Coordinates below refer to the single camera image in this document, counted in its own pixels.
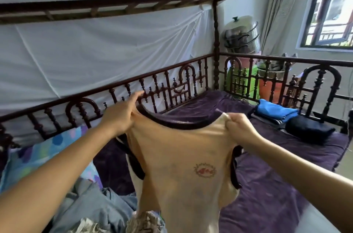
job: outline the bed canopy frame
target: bed canopy frame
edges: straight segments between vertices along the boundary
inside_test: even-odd
[[[0,4],[0,25],[1,24],[18,24],[18,23],[29,23],[29,22],[45,22],[45,21],[63,21],[63,20],[73,20],[73,19],[84,19],[84,18],[98,18],[98,17],[110,17],[110,16],[120,16],[129,15],[144,12],[153,12],[172,8],[182,8],[192,5],[201,5],[205,3],[211,3],[213,7],[214,15],[214,51],[211,54],[204,55],[202,57],[197,57],[188,61],[184,61],[163,69],[148,72],[139,76],[135,76],[130,79],[126,79],[119,82],[114,82],[108,85],[104,85],[99,88],[95,88],[82,93],[74,94],[68,97],[60,98],[52,102],[44,103],[38,106],[30,107],[24,110],[13,112],[0,117],[0,147],[6,150],[9,147],[17,147],[18,144],[14,143],[11,134],[6,132],[5,122],[17,119],[19,117],[27,116],[28,119],[34,126],[34,129],[41,135],[43,139],[51,138],[57,134],[62,133],[68,129],[78,126],[78,122],[73,117],[71,110],[75,106],[79,110],[79,114],[82,120],[88,128],[91,127],[91,121],[98,119],[102,116],[102,111],[99,109],[97,104],[92,100],[87,98],[87,96],[101,93],[106,91],[110,93],[114,103],[125,100],[124,97],[117,98],[114,91],[117,87],[125,87],[127,93],[130,95],[130,83],[139,81],[142,90],[145,94],[139,99],[139,103],[142,101],[149,102],[153,104],[154,111],[157,113],[157,107],[155,104],[155,98],[162,98],[165,109],[161,111],[162,113],[167,112],[175,107],[181,106],[190,100],[193,100],[200,96],[197,91],[196,83],[205,90],[208,90],[210,76],[210,67],[208,66],[208,61],[213,58],[213,89],[218,90],[223,88],[224,91],[232,95],[238,96],[240,98],[250,99],[253,101],[258,101],[255,97],[250,97],[249,86],[251,79],[255,79],[255,90],[257,89],[259,80],[263,80],[265,85],[271,85],[271,93],[269,101],[273,100],[274,90],[276,88],[276,83],[281,83],[281,90],[279,96],[278,104],[283,106],[288,106],[289,102],[292,107],[298,107],[300,113],[302,112],[304,106],[306,109],[305,115],[311,119],[318,120],[320,122],[329,122],[342,127],[341,132],[349,134],[350,138],[353,136],[353,110],[349,113],[348,121],[338,120],[328,115],[330,105],[334,98],[340,98],[344,100],[353,101],[353,97],[344,96],[337,94],[339,85],[341,82],[341,75],[333,66],[342,67],[353,67],[353,62],[350,61],[334,61],[334,60],[320,60],[320,59],[305,59],[305,58],[287,58],[287,57],[276,57],[276,56],[266,56],[266,71],[265,76],[261,77],[259,72],[253,73],[252,66],[254,59],[264,59],[264,56],[260,55],[248,55],[248,54],[235,54],[235,53],[222,53],[220,52],[220,42],[219,42],[219,32],[218,32],[218,20],[217,20],[217,4],[222,0],[72,0],[72,1],[48,1],[48,2],[29,2],[29,3],[2,3]],[[68,13],[70,10],[80,10],[75,13]],[[225,57],[224,67],[220,70],[220,57]],[[249,74],[246,73],[246,69],[242,68],[241,58],[249,58]],[[277,75],[274,78],[269,78],[269,65],[271,61],[284,61],[285,63],[285,74],[283,80],[277,79]],[[226,76],[228,72],[228,62],[231,66],[229,71],[232,76],[232,81],[230,87],[227,87]],[[307,68],[300,81],[295,75],[291,78],[289,76],[289,69],[293,63],[306,63],[315,64]],[[170,80],[169,70],[179,68],[179,79]],[[315,86],[312,89],[305,88],[306,78],[308,74],[314,70],[318,70],[318,77],[315,81]],[[334,82],[331,86],[331,91],[327,99],[326,106],[321,114],[314,113],[311,115],[312,109],[317,98],[318,92],[320,90],[321,84],[323,83],[323,76],[329,71],[334,76]],[[165,81],[163,83],[157,82],[157,76],[163,75]],[[220,84],[220,75],[224,75],[224,83]],[[144,78],[152,77],[154,80],[154,87],[146,88],[144,85]],[[311,99],[307,100],[307,95],[304,94],[301,98],[301,92],[312,93]],[[93,117],[88,117],[87,112],[83,106],[83,103],[90,104],[95,115]],[[66,104],[65,113],[68,118],[69,126],[63,126],[60,124],[52,113],[52,107],[61,104]],[[37,112],[44,112],[47,115],[48,121],[51,122],[55,131],[46,132],[43,124],[39,123],[36,118]]]

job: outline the tank top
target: tank top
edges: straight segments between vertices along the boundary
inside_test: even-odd
[[[239,151],[225,128],[228,116],[215,112],[191,123],[138,108],[126,133],[135,157],[127,161],[138,213],[161,212],[169,233],[217,233],[220,209],[241,187],[234,159]]]

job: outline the canopy bed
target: canopy bed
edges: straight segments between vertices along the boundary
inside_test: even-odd
[[[1,3],[0,24],[19,24],[32,22],[69,21],[74,19],[104,18],[130,15],[174,8],[185,8],[212,3],[214,16],[214,51],[200,57],[183,61],[165,68],[137,75],[108,85],[100,86],[81,93],[72,94],[51,102],[32,106],[23,110],[0,116],[0,146],[2,156],[10,148],[19,147],[16,131],[7,130],[17,120],[30,122],[35,132],[42,139],[50,139],[67,130],[86,126],[95,126],[102,117],[109,102],[97,104],[94,95],[106,95],[113,103],[125,100],[139,86],[145,93],[139,99],[155,113],[166,115],[186,115],[201,117],[215,107],[224,112],[249,112],[253,106],[245,102],[258,102],[256,92],[250,94],[250,84],[270,86],[269,101],[274,100],[275,89],[279,84],[278,104],[298,108],[301,115],[320,123],[334,123],[341,127],[340,133],[334,133],[325,146],[310,146],[295,137],[270,128],[258,120],[252,119],[258,131],[271,141],[287,148],[299,156],[324,168],[334,170],[344,155],[349,140],[353,137],[353,110],[347,121],[330,117],[329,108],[335,98],[352,101],[353,97],[338,94],[341,75],[335,66],[352,67],[350,61],[334,61],[305,58],[288,58],[266,56],[265,74],[252,72],[252,66],[260,55],[220,52],[220,35],[218,32],[217,4],[222,0],[71,0],[43,1],[28,3]],[[241,60],[249,61],[248,74],[242,67]],[[275,74],[269,76],[272,61],[281,61],[285,67],[283,78]],[[301,78],[290,75],[293,63],[314,64],[309,66]],[[177,77],[170,77],[171,71]],[[318,71],[313,88],[304,87],[308,74]],[[330,72],[334,81],[327,103],[321,114],[315,113],[313,107],[318,96],[323,78]],[[230,74],[231,82],[227,83]],[[124,96],[117,97],[116,91],[123,91]],[[59,119],[53,111],[60,108],[65,119]],[[114,140],[96,156],[94,163],[104,186],[112,187],[117,193],[128,194],[133,191],[124,154],[117,148]],[[286,184],[267,164],[248,153],[238,158],[237,176],[243,184],[243,195],[224,208],[220,216],[221,232],[294,232],[307,201],[291,186]]]

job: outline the beige tank top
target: beige tank top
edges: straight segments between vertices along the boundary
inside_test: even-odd
[[[231,182],[237,144],[225,128],[228,116],[194,130],[166,127],[138,110],[132,119],[127,141],[145,173],[139,179],[127,160],[138,213],[161,211],[168,233],[217,233],[220,209],[239,193]]]

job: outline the forearm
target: forearm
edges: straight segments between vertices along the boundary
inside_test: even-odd
[[[94,156],[110,140],[103,128],[88,130],[0,196],[0,232],[42,232]]]
[[[293,185],[342,233],[353,232],[353,182],[262,139],[248,147]]]

